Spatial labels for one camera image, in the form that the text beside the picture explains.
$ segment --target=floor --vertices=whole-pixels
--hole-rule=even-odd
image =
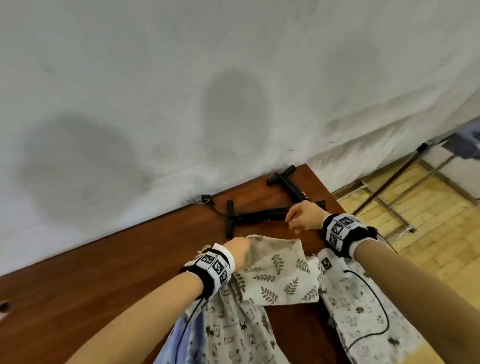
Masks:
[[[376,187],[394,172],[387,171],[367,181]],[[391,201],[402,191],[425,176],[427,171],[416,164],[410,167],[381,196]],[[361,190],[342,199],[341,206],[353,212],[369,193]],[[400,200],[395,209],[418,231],[406,233],[392,245],[399,254],[410,259],[480,309],[480,208],[464,199],[436,177]],[[402,223],[377,202],[371,203],[358,216],[386,236]],[[443,363],[429,347],[422,348],[408,363]]]

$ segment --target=brown tabletop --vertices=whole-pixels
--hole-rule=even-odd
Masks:
[[[343,212],[307,165],[291,179],[311,200],[326,200],[329,212]],[[281,186],[265,181],[263,176],[224,191],[215,204],[224,212],[229,199],[236,212],[292,205]],[[208,206],[191,205],[0,277],[0,301],[11,304],[0,321],[0,361],[65,362],[115,316],[175,276],[204,245],[227,241],[225,226],[226,219]],[[235,236],[249,234],[294,237],[284,222],[235,227]],[[324,247],[314,231],[299,238],[306,255]],[[349,362],[333,329],[320,323],[318,303],[270,306],[267,312],[292,364]]]

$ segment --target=wrist marker bracelet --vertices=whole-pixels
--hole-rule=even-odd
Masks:
[[[359,243],[365,239],[377,239],[378,231],[351,215],[333,214],[325,218],[321,234],[337,254],[353,259]]]
[[[209,298],[230,280],[235,271],[235,260],[231,252],[220,244],[207,248],[180,269],[180,273],[196,275],[203,283],[204,290],[198,298]]]

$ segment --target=gray wall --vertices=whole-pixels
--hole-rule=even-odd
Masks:
[[[290,163],[330,190],[480,85],[475,0],[0,0],[0,274]]]

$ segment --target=person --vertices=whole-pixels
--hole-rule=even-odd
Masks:
[[[325,231],[329,229],[326,224],[334,224],[335,218],[315,203],[303,201],[290,209],[286,222],[299,234],[310,229]],[[357,223],[353,217],[347,221]],[[247,238],[234,238],[223,245],[234,259],[231,265],[235,270],[243,266],[250,243]],[[373,238],[363,238],[343,248],[343,254],[351,253],[349,257],[362,265],[446,364],[480,363],[479,311],[448,286]],[[87,341],[67,363],[142,363],[202,295],[204,281],[191,273],[178,274],[136,302]]]

